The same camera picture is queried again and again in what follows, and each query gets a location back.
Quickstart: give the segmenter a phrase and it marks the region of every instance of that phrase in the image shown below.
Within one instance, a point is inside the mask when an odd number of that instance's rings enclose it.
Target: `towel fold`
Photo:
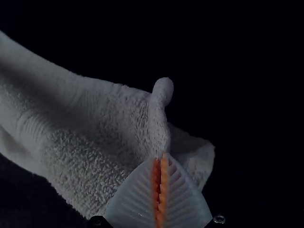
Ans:
[[[0,153],[86,218],[102,215],[132,170],[163,152],[202,190],[214,146],[167,122],[172,93],[168,78],[148,93],[76,75],[0,31]]]

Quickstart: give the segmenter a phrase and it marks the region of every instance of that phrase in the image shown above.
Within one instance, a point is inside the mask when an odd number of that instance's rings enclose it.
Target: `orange gripper pad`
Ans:
[[[162,228],[168,196],[168,158],[166,154],[161,160],[155,159],[152,168],[153,208],[156,228]]]

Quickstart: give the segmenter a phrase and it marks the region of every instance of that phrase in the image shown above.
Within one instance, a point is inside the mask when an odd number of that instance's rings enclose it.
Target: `terry cloth texture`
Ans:
[[[168,78],[148,93],[76,75],[0,32],[0,153],[86,218],[102,215],[132,170],[163,152],[202,190],[214,146],[167,122],[172,93]]]

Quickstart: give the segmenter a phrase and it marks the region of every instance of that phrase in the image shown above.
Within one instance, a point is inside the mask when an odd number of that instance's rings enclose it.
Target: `metal screw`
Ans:
[[[226,222],[226,219],[222,215],[216,215],[216,216],[213,217],[213,221],[215,223],[224,224]]]

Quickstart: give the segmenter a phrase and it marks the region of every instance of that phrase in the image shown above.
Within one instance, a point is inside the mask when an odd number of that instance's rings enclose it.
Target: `black background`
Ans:
[[[11,1],[1,8],[0,29],[83,76],[148,92],[157,79],[171,78],[169,122],[216,146],[214,171],[203,190],[212,214],[223,214],[229,227],[264,227],[290,219],[303,204],[288,168],[296,159],[290,159],[291,148],[283,149],[284,142],[294,142],[287,129],[298,113],[297,90],[293,68],[281,59],[289,49],[277,30],[284,23],[229,7]],[[81,220],[43,179],[15,170],[18,178],[27,176],[25,190],[37,191],[24,206],[36,220],[32,224],[48,216],[65,227]],[[32,183],[40,183],[43,193]],[[18,194],[12,186],[1,188],[6,199]],[[40,202],[52,212],[37,209]]]

